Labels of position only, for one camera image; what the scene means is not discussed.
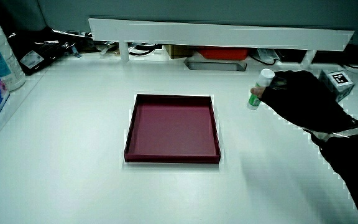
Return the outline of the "person's right hand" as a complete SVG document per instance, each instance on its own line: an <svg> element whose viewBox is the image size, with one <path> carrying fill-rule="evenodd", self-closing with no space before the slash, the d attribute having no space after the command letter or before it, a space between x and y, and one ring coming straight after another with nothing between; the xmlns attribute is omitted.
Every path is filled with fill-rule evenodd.
<svg viewBox="0 0 358 224"><path fill-rule="evenodd" d="M333 93L310 72L275 72L269 85L253 87L250 92L319 140L358 137L358 120L347 114Z"/></svg>

